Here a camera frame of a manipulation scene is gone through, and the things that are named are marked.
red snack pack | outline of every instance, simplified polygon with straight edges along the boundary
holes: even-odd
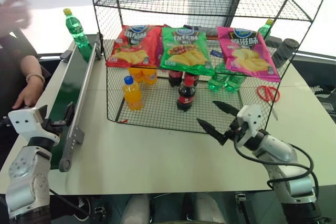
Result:
[[[155,53],[160,35],[161,26],[122,26],[106,66],[155,66]]]
[[[217,30],[228,70],[266,81],[281,81],[261,33],[230,27]]]

orange soda bottle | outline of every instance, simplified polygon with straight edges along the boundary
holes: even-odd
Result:
[[[128,68],[128,72],[137,83],[140,83],[143,80],[141,68]]]
[[[124,78],[125,85],[122,87],[124,98],[130,110],[140,110],[143,106],[139,85],[131,76]]]
[[[156,69],[143,68],[142,75],[143,75],[143,80],[150,85],[156,83],[157,81]]]

bracelet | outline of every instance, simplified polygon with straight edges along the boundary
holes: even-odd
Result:
[[[46,80],[44,79],[44,77],[43,77],[42,74],[40,74],[40,73],[30,73],[29,75],[26,76],[26,82],[27,82],[27,83],[28,83],[29,78],[30,78],[31,76],[38,76],[38,77],[40,77],[40,79],[41,79],[43,85],[44,85],[44,83],[46,82]]]

human hand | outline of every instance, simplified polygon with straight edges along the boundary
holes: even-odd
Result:
[[[30,22],[28,1],[5,0],[0,6],[0,38],[18,28],[27,28]]]
[[[16,99],[12,109],[16,110],[21,107],[24,102],[25,106],[35,106],[37,100],[43,92],[43,82],[39,76],[30,76],[27,86],[22,89],[21,93]]]

white table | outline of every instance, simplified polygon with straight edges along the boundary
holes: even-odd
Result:
[[[37,106],[55,101],[66,64],[61,62]],[[281,83],[281,99],[267,131],[300,146],[314,160],[320,185],[336,184],[336,125],[293,66]],[[106,115],[104,60],[94,64],[79,126],[85,131],[68,173],[51,170],[51,189],[59,194],[132,194],[269,189],[266,170],[221,147],[205,134],[113,123]],[[0,172],[0,193],[8,168],[26,141],[19,137]],[[299,160],[308,165],[299,154]]]

